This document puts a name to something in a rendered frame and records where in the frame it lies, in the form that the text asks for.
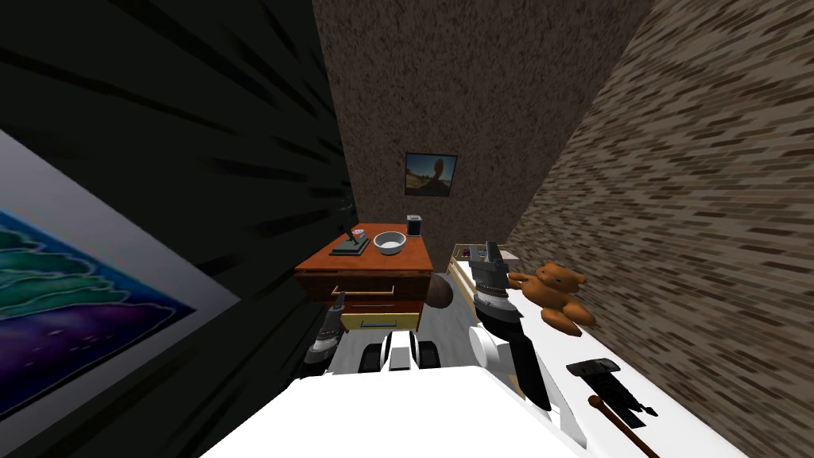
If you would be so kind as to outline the white bed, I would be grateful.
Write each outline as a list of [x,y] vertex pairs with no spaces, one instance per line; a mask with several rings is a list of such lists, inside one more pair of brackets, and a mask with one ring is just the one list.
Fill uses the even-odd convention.
[[[469,247],[460,245],[457,250],[459,256],[450,260],[448,273],[475,313],[475,283],[469,266]],[[613,373],[615,378],[642,405],[657,413],[658,416],[653,417],[635,412],[645,427],[632,430],[660,458],[747,458],[744,452],[623,362],[583,327],[583,334],[579,337],[559,332],[541,319],[541,309],[524,297],[522,291],[509,287],[506,292],[521,314],[524,333],[532,340],[537,354],[551,404],[551,410],[545,411],[545,415],[591,458],[647,458],[628,437],[589,405],[587,399],[595,392],[566,368],[568,364],[603,358],[620,367]],[[496,377],[507,378],[517,394],[524,394],[517,382],[508,342],[490,334],[479,319],[470,329],[469,336],[479,365]]]

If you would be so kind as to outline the brown teddy bear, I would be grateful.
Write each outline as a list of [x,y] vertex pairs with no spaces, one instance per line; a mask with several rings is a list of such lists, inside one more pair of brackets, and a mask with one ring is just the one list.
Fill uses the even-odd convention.
[[582,327],[597,325],[595,317],[577,300],[580,286],[587,282],[555,262],[548,261],[533,275],[509,272],[509,287],[522,291],[524,297],[541,309],[541,319],[551,328],[579,337]]

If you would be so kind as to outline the white bowl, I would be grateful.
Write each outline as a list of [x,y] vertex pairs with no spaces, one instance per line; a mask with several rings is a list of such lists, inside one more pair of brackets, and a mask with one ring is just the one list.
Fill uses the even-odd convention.
[[399,254],[405,247],[406,235],[398,231],[386,231],[373,238],[376,251],[382,255]]

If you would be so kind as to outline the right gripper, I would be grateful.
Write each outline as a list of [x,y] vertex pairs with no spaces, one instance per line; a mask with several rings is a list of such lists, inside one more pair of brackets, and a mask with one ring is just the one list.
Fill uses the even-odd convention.
[[485,253],[485,261],[471,260],[475,289],[480,293],[506,293],[509,288],[506,252],[500,250],[497,258],[497,242],[486,241]]

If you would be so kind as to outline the brown ball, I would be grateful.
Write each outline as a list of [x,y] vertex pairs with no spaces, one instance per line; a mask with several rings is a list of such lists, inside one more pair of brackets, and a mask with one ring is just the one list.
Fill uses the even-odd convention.
[[439,274],[432,274],[425,297],[425,304],[435,309],[445,309],[454,300],[452,287]]

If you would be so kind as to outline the large colourful wall painting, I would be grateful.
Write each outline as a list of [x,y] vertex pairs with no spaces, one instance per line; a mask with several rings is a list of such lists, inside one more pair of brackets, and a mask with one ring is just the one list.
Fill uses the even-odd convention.
[[0,456],[237,300],[0,131]]

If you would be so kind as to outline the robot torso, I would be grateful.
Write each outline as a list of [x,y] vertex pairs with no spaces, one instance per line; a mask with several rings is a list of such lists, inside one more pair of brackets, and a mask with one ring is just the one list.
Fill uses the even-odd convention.
[[201,458],[591,458],[478,366],[298,379]]

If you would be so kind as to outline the small framed wall picture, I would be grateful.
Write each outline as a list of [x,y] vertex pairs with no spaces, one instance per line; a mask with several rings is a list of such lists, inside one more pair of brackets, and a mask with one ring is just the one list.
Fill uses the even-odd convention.
[[457,162],[451,154],[407,153],[405,195],[449,197]]

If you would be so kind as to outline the brown wooden dresser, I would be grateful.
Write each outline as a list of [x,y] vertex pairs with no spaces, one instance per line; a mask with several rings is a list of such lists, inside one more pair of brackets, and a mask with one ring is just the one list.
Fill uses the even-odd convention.
[[[335,256],[331,252],[348,239],[337,239],[318,250],[295,269],[294,277],[307,298],[333,306],[344,293],[342,326],[345,331],[407,329],[416,331],[427,297],[433,267],[424,239],[408,236],[402,223],[360,223],[351,228],[355,238],[367,242],[359,256]],[[386,232],[405,237],[402,250],[381,254],[374,238]]]

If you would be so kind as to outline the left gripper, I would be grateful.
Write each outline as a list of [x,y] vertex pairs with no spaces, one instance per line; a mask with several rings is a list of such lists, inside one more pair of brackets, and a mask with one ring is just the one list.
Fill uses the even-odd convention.
[[324,325],[321,328],[321,338],[332,339],[343,334],[341,316],[343,314],[345,296],[345,292],[340,292],[335,300],[333,309],[328,310]]

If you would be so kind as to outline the brown wooden bat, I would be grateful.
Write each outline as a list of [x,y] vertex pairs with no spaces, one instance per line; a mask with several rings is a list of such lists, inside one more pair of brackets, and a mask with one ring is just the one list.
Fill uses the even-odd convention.
[[618,417],[613,410],[601,399],[593,394],[587,399],[590,406],[598,410],[608,421],[610,421],[622,434],[628,437],[631,442],[644,453],[647,458],[660,458],[626,423]]

